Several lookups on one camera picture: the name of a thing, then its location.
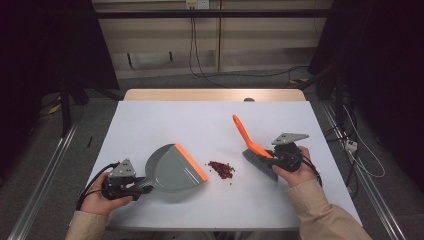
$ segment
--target aluminum rail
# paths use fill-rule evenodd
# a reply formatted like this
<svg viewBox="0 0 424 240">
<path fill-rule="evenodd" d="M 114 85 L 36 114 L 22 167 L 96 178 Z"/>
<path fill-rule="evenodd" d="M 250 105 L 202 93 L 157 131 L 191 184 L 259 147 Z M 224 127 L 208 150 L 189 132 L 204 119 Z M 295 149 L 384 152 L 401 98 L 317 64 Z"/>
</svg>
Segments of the aluminum rail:
<svg viewBox="0 0 424 240">
<path fill-rule="evenodd" d="M 7 240 L 24 240 L 34 222 L 37 213 L 43 204 L 44 198 L 53 182 L 57 170 L 59 169 L 60 163 L 65 156 L 65 153 L 74 137 L 78 123 L 81 120 L 83 110 L 76 117 L 76 120 L 71 125 L 68 133 L 59 140 L 53 156 L 44 170 L 44 173 L 39 180 L 37 186 L 33 190 L 30 199 L 28 200 L 24 210 L 19 216 L 15 226 L 12 229 Z"/>
</svg>

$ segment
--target electrical cable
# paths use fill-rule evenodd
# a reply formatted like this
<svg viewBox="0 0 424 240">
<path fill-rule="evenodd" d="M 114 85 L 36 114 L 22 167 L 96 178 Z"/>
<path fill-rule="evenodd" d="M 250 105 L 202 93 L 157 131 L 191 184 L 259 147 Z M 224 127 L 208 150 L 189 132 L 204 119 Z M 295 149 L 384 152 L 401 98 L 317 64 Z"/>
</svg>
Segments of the electrical cable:
<svg viewBox="0 0 424 240">
<path fill-rule="evenodd" d="M 349 155 L 347 154 L 346 151 L 344 151 L 344 152 L 345 152 L 346 158 L 349 160 Z M 356 195 L 358 194 L 358 191 L 359 191 L 358 175 L 356 174 L 356 171 L 354 169 L 355 163 L 356 163 L 356 161 L 353 161 L 352 163 L 350 163 L 351 167 L 350 167 L 349 174 L 348 174 L 346 181 L 345 181 L 345 186 L 348 187 L 352 174 L 355 176 L 356 189 L 352 190 L 353 194 L 350 196 L 352 199 L 354 199 L 356 197 Z"/>
<path fill-rule="evenodd" d="M 374 156 L 374 158 L 375 158 L 375 160 L 377 161 L 377 163 L 380 165 L 380 167 L 381 167 L 381 169 L 382 169 L 382 173 L 380 174 L 380 175 L 376 175 L 376 174 L 373 174 L 373 173 L 371 173 L 371 172 L 369 172 L 366 168 L 365 168 L 365 166 L 363 166 L 361 163 L 359 163 L 358 162 L 358 160 L 356 160 L 357 159 L 357 157 L 354 157 L 353 156 L 353 154 L 352 154 L 352 152 L 350 151 L 350 150 L 347 150 L 347 151 L 349 151 L 351 154 L 352 154 L 352 156 L 353 156 L 353 160 L 358 164 L 358 166 L 362 169 L 362 170 L 364 170 L 365 171 L 365 173 L 367 173 L 368 175 L 370 175 L 370 176 L 372 176 L 372 177 L 375 177 L 375 178 L 382 178 L 382 177 L 384 177 L 385 176 L 385 174 L 386 174 L 386 170 L 384 169 L 384 166 L 383 166 L 383 164 L 380 162 L 380 160 L 378 159 L 378 157 L 374 154 L 374 152 L 373 151 L 371 151 L 371 149 L 368 147 L 368 145 L 364 142 L 364 140 L 362 140 L 362 138 L 361 138 L 361 136 L 359 135 L 359 133 L 358 133 L 358 130 L 356 129 L 356 127 L 353 125 L 354 124 L 354 121 L 353 121 L 353 119 L 352 119 L 352 117 L 350 116 L 350 114 L 349 114 L 349 111 L 347 110 L 347 108 L 346 108 L 346 106 L 344 106 L 343 105 L 343 108 L 345 109 L 345 111 L 346 111 L 346 113 L 347 113 L 347 116 L 349 117 L 349 119 L 350 119 L 350 121 L 352 122 L 352 126 L 353 126 L 353 129 L 355 130 L 355 132 L 356 132 L 356 134 L 357 134 L 357 137 L 358 137 L 358 139 L 362 142 L 362 144 L 365 146 L 365 148 L 367 148 L 367 150 Z"/>
<path fill-rule="evenodd" d="M 343 96 L 343 98 L 345 98 L 345 97 L 347 97 L 348 98 L 348 102 L 349 102 L 349 109 L 350 109 L 350 114 L 351 114 L 351 116 L 353 116 L 354 118 L 354 122 L 353 122 L 353 125 L 356 127 L 356 117 L 355 117 L 355 113 L 353 112 L 353 107 L 351 107 L 353 104 L 352 104 L 352 102 L 353 102 L 353 100 L 352 100 L 352 98 L 349 96 L 349 95 L 347 95 L 347 96 Z M 335 96 L 334 96 L 334 93 L 333 93 L 333 95 L 331 96 L 331 99 L 332 100 L 335 100 Z M 333 138 L 333 139 L 326 139 L 326 142 L 328 143 L 328 142 L 333 142 L 333 141 L 340 141 L 340 140 L 342 140 L 342 141 L 344 141 L 347 137 L 350 137 L 352 134 L 354 134 L 355 133 L 355 131 L 354 131 L 354 129 L 353 129 L 353 127 L 352 127 L 352 129 L 350 130 L 350 132 L 348 133 L 348 134 L 346 134 L 344 131 L 342 131 L 342 129 L 346 129 L 345 128 L 345 126 L 344 126 L 344 122 L 346 121 L 346 114 L 344 114 L 343 115 L 343 126 L 339 126 L 338 124 L 336 124 L 333 128 L 331 128 L 331 129 L 328 129 L 328 130 L 326 130 L 326 131 L 324 131 L 323 132 L 323 134 L 324 134 L 324 137 L 327 137 L 330 133 L 331 133 L 331 130 L 336 130 L 336 129 L 339 129 L 340 130 L 340 132 L 342 133 L 342 136 L 341 137 L 338 137 L 338 138 Z"/>
<path fill-rule="evenodd" d="M 192 55 L 192 52 L 193 52 L 193 41 L 194 41 L 194 46 L 195 46 L 195 51 L 196 51 L 197 64 L 199 65 L 199 70 L 202 73 L 202 76 L 199 76 L 199 75 L 195 74 L 194 71 L 193 71 L 193 68 L 191 66 L 191 55 Z M 205 75 L 205 73 L 202 70 L 202 66 L 200 65 L 200 60 L 199 60 L 199 54 L 198 54 L 198 51 L 197 51 L 196 21 L 194 20 L 194 18 L 191 18 L 191 44 L 190 44 L 189 66 L 190 66 L 190 71 L 191 71 L 191 73 L 194 76 L 196 76 L 196 77 L 202 77 L 202 78 L 206 79 L 206 81 L 208 81 L 212 85 L 215 85 L 215 86 L 218 86 L 218 87 L 222 87 L 222 88 L 228 88 L 226 86 L 223 86 L 221 84 L 214 83 L 211 80 L 209 80 L 208 77 Z"/>
<path fill-rule="evenodd" d="M 317 171 L 315 165 L 312 163 L 311 159 L 309 159 L 308 157 L 306 157 L 305 155 L 302 155 L 304 158 L 306 158 L 308 161 L 306 161 L 305 159 L 302 159 L 302 162 L 304 164 L 306 164 L 306 166 L 308 166 L 310 169 L 312 169 L 312 171 L 314 171 L 315 176 L 317 177 L 317 181 L 319 183 L 319 185 L 321 185 L 322 187 L 322 179 L 321 179 L 321 175 L 319 174 L 319 172 Z"/>
<path fill-rule="evenodd" d="M 88 195 L 90 195 L 90 194 L 92 194 L 92 193 L 101 192 L 101 191 L 103 191 L 103 190 L 106 190 L 106 189 L 94 190 L 94 191 L 91 191 L 91 192 L 89 192 L 89 193 L 85 194 L 85 196 L 87 197 Z"/>
<path fill-rule="evenodd" d="M 211 83 L 213 85 L 216 85 L 216 86 L 219 86 L 219 87 L 228 88 L 226 86 L 223 86 L 223 85 L 220 85 L 220 84 L 217 84 L 217 83 L 212 82 L 209 78 L 211 78 L 211 77 L 221 77 L 221 76 L 240 76 L 240 77 L 258 77 L 258 78 L 261 78 L 261 77 L 278 76 L 278 75 L 283 75 L 283 74 L 287 73 L 288 74 L 288 81 L 282 87 L 284 89 L 284 88 L 286 88 L 290 84 L 290 80 L 291 80 L 290 79 L 290 72 L 291 71 L 296 70 L 296 69 L 299 69 L 299 68 L 307 68 L 307 67 L 309 67 L 307 65 L 295 66 L 295 67 L 290 68 L 289 70 L 285 70 L 285 71 L 282 71 L 282 72 L 271 73 L 271 74 L 263 74 L 263 75 L 242 74 L 242 73 L 217 73 L 217 74 L 208 74 L 208 75 L 206 75 L 203 72 L 203 69 L 201 67 L 200 60 L 199 60 L 196 32 L 197 32 L 196 31 L 196 21 L 195 21 L 194 18 L 191 18 L 191 44 L 190 44 L 190 55 L 189 55 L 189 67 L 190 67 L 190 71 L 191 71 L 191 73 L 194 76 L 200 77 L 200 78 L 205 78 L 209 83 Z M 191 58 L 192 58 L 192 52 L 193 52 L 193 43 L 194 43 L 194 48 L 195 48 L 195 53 L 196 53 L 197 64 L 199 66 L 199 70 L 200 70 L 201 75 L 196 74 L 193 71 L 193 67 L 192 67 L 192 64 L 191 64 Z"/>
<path fill-rule="evenodd" d="M 111 164 L 109 164 L 109 165 L 107 165 L 106 167 L 104 167 L 102 170 L 100 170 L 97 174 L 96 174 L 96 176 L 94 176 L 93 177 L 93 179 L 91 179 L 91 181 L 90 181 L 90 183 L 85 187 L 85 189 L 82 191 L 82 193 L 80 194 L 80 197 L 78 198 L 78 201 L 77 201 L 77 206 L 76 206 L 76 210 L 77 211 L 80 211 L 81 210 L 81 206 L 82 206 L 82 203 L 84 202 L 84 199 L 89 195 L 89 194 L 91 194 L 91 193 L 93 193 L 93 192 L 90 192 L 90 193 L 88 193 L 87 194 L 87 192 L 88 192 L 88 190 L 91 188 L 91 186 L 93 185 L 93 183 L 97 180 L 97 178 L 99 178 L 99 176 L 100 175 L 102 175 L 102 173 L 104 172 L 104 171 L 106 171 L 106 169 L 108 169 L 108 168 L 116 168 L 117 166 L 119 165 L 119 162 L 118 163 L 111 163 Z"/>
</svg>

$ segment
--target forearm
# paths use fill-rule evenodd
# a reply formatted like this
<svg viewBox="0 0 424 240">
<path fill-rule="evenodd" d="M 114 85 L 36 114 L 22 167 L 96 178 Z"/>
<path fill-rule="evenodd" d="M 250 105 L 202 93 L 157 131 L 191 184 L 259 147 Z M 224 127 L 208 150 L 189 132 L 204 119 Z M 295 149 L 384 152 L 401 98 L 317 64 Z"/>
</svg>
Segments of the forearm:
<svg viewBox="0 0 424 240">
<path fill-rule="evenodd" d="M 303 240 L 371 239 L 348 212 L 329 204 L 315 180 L 290 188 L 289 196 L 301 221 Z"/>
<path fill-rule="evenodd" d="M 71 226 L 68 229 L 65 239 L 102 239 L 108 219 L 108 216 L 75 211 Z"/>
</svg>

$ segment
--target orange dustpan edge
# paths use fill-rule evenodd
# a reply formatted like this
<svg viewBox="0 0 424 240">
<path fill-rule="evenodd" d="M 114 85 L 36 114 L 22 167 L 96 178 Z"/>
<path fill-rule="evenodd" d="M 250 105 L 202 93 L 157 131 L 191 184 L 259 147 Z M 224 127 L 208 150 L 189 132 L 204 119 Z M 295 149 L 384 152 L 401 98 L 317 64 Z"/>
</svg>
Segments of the orange dustpan edge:
<svg viewBox="0 0 424 240">
<path fill-rule="evenodd" d="M 180 153 L 187 159 L 190 165 L 196 170 L 197 174 L 202 178 L 203 181 L 208 180 L 208 176 L 203 172 L 203 170 L 197 165 L 197 163 L 191 158 L 191 156 L 186 152 L 186 150 L 181 146 L 181 144 L 175 144 L 175 147 L 180 151 Z"/>
</svg>

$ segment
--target metal bracket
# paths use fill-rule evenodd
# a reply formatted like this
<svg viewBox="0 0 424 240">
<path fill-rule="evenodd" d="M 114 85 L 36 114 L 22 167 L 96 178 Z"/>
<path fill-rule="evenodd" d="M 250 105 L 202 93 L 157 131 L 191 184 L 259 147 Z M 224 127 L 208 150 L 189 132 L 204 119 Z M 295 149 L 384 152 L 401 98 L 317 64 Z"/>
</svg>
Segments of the metal bracket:
<svg viewBox="0 0 424 240">
<path fill-rule="evenodd" d="M 135 177 L 135 170 L 127 158 L 109 173 L 109 178 Z"/>
<path fill-rule="evenodd" d="M 272 141 L 272 145 L 284 145 L 308 137 L 308 134 L 282 133 L 274 141 Z"/>
</svg>

